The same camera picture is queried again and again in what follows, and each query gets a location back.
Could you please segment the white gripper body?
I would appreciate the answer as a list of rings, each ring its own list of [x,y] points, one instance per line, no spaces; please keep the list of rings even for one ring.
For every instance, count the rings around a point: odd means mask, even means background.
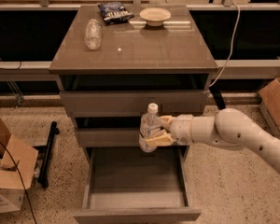
[[[193,143],[191,128],[192,115],[179,115],[170,124],[170,134],[181,146],[189,146]]]

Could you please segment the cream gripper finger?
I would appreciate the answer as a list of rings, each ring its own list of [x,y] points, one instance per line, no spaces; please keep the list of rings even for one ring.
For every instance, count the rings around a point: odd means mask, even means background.
[[[175,126],[176,117],[173,116],[161,116],[162,128],[171,131]]]
[[[168,147],[174,141],[174,138],[166,130],[161,130],[146,139],[146,143],[150,147]]]

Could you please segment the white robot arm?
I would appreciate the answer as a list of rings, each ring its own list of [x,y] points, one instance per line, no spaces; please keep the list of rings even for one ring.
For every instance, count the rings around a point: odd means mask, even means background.
[[[205,143],[211,147],[231,150],[247,148],[280,174],[280,139],[265,132],[237,109],[222,109],[215,117],[162,116],[161,126],[161,131],[145,139],[149,146]]]

